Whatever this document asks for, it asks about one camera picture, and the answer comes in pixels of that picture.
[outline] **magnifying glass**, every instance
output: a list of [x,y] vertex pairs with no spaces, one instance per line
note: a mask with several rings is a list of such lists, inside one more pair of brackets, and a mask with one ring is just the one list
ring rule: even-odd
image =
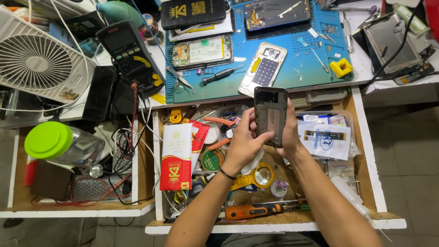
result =
[[258,188],[267,188],[274,180],[274,173],[269,164],[259,163],[259,166],[249,175],[238,175],[232,184],[230,191],[250,184],[256,185]]

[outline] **multimeter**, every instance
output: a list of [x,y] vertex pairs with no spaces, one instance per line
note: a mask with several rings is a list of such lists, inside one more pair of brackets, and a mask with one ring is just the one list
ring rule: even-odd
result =
[[160,91],[165,79],[152,59],[134,22],[126,20],[96,33],[102,46],[116,61],[125,78],[137,83],[142,98]]

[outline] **orange electric screwdriver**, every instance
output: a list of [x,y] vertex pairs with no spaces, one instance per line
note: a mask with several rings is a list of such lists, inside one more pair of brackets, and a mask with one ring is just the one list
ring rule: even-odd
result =
[[305,201],[306,199],[278,201],[269,203],[256,203],[226,207],[227,220],[245,220],[250,218],[269,216],[276,213],[294,211],[297,205],[284,205],[285,203]]

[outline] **silicone mat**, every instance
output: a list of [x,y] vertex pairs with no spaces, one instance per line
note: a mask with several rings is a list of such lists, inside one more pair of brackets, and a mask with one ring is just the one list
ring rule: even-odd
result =
[[[231,34],[231,37],[235,58],[245,58],[246,60],[244,62],[233,62],[232,64],[215,66],[213,67],[213,71],[216,73],[242,64],[245,64],[245,66],[227,77],[209,83],[205,87],[201,83],[201,78],[204,75],[197,76],[196,70],[185,72],[185,74],[190,73],[189,75],[184,76],[184,79],[194,87],[194,94],[192,94],[191,90],[187,87],[184,92],[176,94],[173,91],[174,83],[172,74],[166,71],[167,104],[194,102],[240,95],[238,92],[239,84],[241,83],[241,80],[261,42],[268,42],[283,47],[288,51],[284,63],[273,83],[273,87],[293,89],[298,87],[338,83],[353,79],[353,73],[350,73],[350,75],[345,78],[339,79],[329,67],[329,64],[332,61],[337,62],[342,58],[346,58],[350,62],[338,12],[321,10],[318,4],[315,4],[311,10],[312,28],[318,33],[329,35],[335,42],[337,42],[336,44],[331,40],[323,39],[320,36],[314,38],[308,31],[248,41],[245,39],[244,5],[245,3],[232,5],[232,8],[235,10],[237,31],[234,34]],[[338,31],[335,33],[327,33],[324,31],[325,24],[331,25]],[[300,38],[309,45],[304,46],[302,42],[297,41]],[[169,42],[168,32],[166,32],[166,56],[169,61],[172,60],[172,46],[175,44],[176,42]],[[322,65],[311,48],[314,49],[322,62],[327,66],[329,73],[326,73],[322,68]]]

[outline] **drawer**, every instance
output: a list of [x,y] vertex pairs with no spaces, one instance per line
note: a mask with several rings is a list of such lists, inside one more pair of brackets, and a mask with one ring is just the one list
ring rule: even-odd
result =
[[[406,221],[400,216],[387,211],[384,200],[384,194],[381,188],[381,182],[378,179],[377,167],[375,164],[374,151],[367,126],[366,116],[364,114],[361,94],[357,86],[352,87],[352,92],[347,95],[343,103],[335,107],[336,110],[347,110],[351,112],[354,118],[354,129],[356,143],[363,153],[354,158],[355,169],[358,174],[360,194],[363,198],[364,205],[371,210],[371,216],[376,223],[375,227],[380,229],[399,229],[406,228]],[[154,129],[162,134],[163,122],[161,120],[163,111],[156,111],[153,115]],[[158,138],[154,139],[154,154],[159,159],[161,147]],[[272,149],[271,156],[273,160],[279,160],[278,166],[285,167],[282,159]],[[163,193],[156,187],[156,220],[152,221],[146,228],[148,234],[167,234],[172,224],[164,224],[163,220]],[[268,217],[253,218],[245,222],[235,223],[217,223],[212,233],[227,232],[296,232],[296,231],[316,231],[318,230],[311,212],[289,212],[275,214]]]
[[[139,129],[144,126],[143,121],[136,120]],[[35,195],[30,193],[30,187],[24,186],[24,174],[27,163],[27,153],[24,141],[33,127],[16,129],[14,142],[14,160],[11,170],[8,204],[0,208],[0,218],[58,218],[58,217],[132,217],[141,216],[155,207],[154,198],[149,201],[126,206],[119,202],[101,202],[90,207],[75,206],[44,206],[32,205],[31,200]],[[152,147],[152,133],[145,130],[143,140]],[[133,159],[133,201],[152,196],[154,186],[154,164],[152,154],[140,142]]]

